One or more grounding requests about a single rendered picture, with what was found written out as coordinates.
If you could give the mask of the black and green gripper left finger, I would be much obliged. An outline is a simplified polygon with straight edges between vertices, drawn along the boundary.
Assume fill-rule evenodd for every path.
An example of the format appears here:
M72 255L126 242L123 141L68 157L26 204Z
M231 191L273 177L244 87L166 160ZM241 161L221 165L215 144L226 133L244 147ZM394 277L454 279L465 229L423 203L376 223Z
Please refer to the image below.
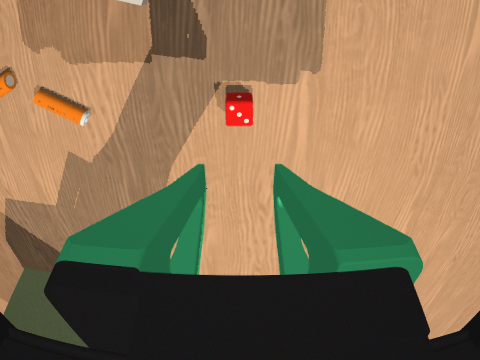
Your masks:
M205 165L197 164L167 187L68 237L56 263L199 275L205 208Z

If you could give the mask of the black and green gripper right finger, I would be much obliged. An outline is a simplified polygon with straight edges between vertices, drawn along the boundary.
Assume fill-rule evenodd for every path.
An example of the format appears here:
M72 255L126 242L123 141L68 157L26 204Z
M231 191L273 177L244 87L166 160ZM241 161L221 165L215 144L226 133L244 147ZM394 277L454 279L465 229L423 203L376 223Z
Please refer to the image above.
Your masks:
M401 267L414 284L422 272L411 237L316 189L283 164L275 164L273 203L280 275Z

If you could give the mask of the orange aa battery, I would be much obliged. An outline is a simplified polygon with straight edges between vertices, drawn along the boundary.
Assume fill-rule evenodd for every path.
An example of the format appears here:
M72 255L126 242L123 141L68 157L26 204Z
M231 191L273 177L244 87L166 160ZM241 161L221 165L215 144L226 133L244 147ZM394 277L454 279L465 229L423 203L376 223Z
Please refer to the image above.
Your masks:
M0 76L0 98L16 87L16 79L10 72Z

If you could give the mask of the orange aaa battery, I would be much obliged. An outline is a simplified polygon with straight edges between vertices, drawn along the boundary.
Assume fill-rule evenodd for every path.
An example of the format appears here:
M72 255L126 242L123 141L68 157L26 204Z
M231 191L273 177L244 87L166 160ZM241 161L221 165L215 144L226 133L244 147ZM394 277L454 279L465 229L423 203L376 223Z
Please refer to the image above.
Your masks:
M34 103L82 126L89 120L89 112L42 90L35 94Z

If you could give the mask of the red die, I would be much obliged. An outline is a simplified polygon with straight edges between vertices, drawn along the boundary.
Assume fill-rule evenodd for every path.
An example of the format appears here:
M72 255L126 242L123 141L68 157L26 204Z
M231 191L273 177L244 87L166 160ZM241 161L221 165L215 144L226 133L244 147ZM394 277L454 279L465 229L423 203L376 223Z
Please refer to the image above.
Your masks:
M251 93L227 93L225 109L227 126L253 125L253 97Z

